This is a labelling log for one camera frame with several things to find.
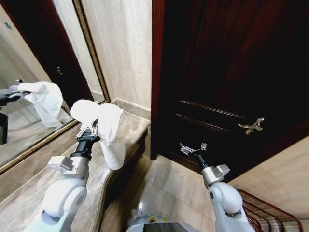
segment dark wooden door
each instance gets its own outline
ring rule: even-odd
[[[230,180],[309,134],[309,2],[161,2],[153,9],[164,12],[164,32],[152,158],[199,171],[179,143],[206,142],[206,159],[226,163]],[[260,117],[261,131],[246,135],[238,125]]]
[[[49,78],[59,85],[69,107],[79,99],[93,101],[53,0],[1,0]]]

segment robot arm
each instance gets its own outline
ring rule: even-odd
[[[254,232],[242,207],[241,195],[234,187],[221,182],[230,169],[225,164],[217,167],[209,166],[202,155],[206,147],[206,143],[202,143],[201,149],[193,150],[181,144],[181,151],[188,156],[196,156],[202,169],[204,183],[216,215],[216,231]]]
[[[53,183],[46,191],[39,214],[24,230],[25,232],[70,232],[78,208],[87,196],[86,184],[89,177],[91,148],[100,140],[96,131],[96,120],[92,129],[78,133],[76,151],[66,156],[54,156],[49,167],[60,171],[62,179]]]

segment white tissue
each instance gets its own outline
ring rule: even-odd
[[[100,144],[108,167],[117,170],[123,166],[126,155],[125,143],[113,143],[123,110],[113,104],[103,104],[100,108],[98,117]]]
[[[71,108],[71,116],[82,123],[81,129],[92,125],[98,119],[100,145],[108,167],[120,169],[126,155],[125,143],[114,143],[123,110],[116,105],[98,105],[89,100],[78,100]]]
[[[99,116],[100,106],[94,101],[81,99],[73,104],[71,116],[82,123],[81,129],[92,128]]]
[[[123,111],[123,109],[113,104],[103,104],[100,106],[98,130],[100,137],[105,139],[107,146],[110,146],[116,138]]]
[[[62,126],[57,120],[63,98],[62,93],[55,83],[40,81],[36,83],[20,83],[18,90],[29,91],[30,94],[25,96],[34,107],[46,127]]]
[[[126,144],[115,143],[107,146],[104,139],[100,140],[102,151],[107,166],[112,170],[118,170],[124,165],[126,156]]]

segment marble wall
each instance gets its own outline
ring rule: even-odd
[[[230,184],[300,219],[309,218],[309,136]]]
[[[151,108],[151,0],[82,0],[111,100]]]

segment mirror frame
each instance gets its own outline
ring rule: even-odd
[[[90,33],[90,28],[89,28],[89,25],[88,25],[88,22],[87,22],[87,19],[86,19],[86,15],[84,13],[82,1],[81,0],[72,0],[72,2],[73,2],[73,5],[74,5],[74,8],[75,8],[79,23],[81,25],[83,35],[84,35],[84,38],[86,40],[87,47],[88,47],[92,62],[94,64],[94,67],[95,67],[95,70],[96,70],[96,73],[97,73],[97,76],[98,76],[98,80],[99,80],[101,88],[102,88],[103,96],[104,96],[104,99],[105,99],[105,100],[99,102],[99,104],[109,103],[111,101],[110,96],[109,96],[108,91],[107,91],[107,87],[106,87],[105,80],[104,80],[104,75],[103,75],[103,72],[102,72],[102,69],[101,69],[100,62],[98,60],[97,51],[95,49],[95,45],[94,45],[94,42],[93,42],[93,39],[92,39],[92,36],[91,36],[91,33]],[[36,151],[38,151],[39,149],[41,149],[42,147],[44,147],[45,145],[47,145],[48,143],[50,143],[51,141],[53,141],[54,139],[56,139],[57,137],[59,137],[60,135],[65,133],[66,131],[68,131],[69,129],[73,128],[78,123],[79,122],[77,120],[73,119],[70,122],[68,122],[67,124],[63,125],[62,127],[51,132],[46,137],[44,137],[41,140],[37,141],[36,143],[32,144],[27,149],[19,152],[15,156],[15,158],[6,162],[3,166],[0,167],[0,175],[5,173],[6,171],[10,170],[11,168],[13,168],[17,164],[19,164],[21,161],[23,161],[27,157],[31,156],[33,153],[35,153]]]

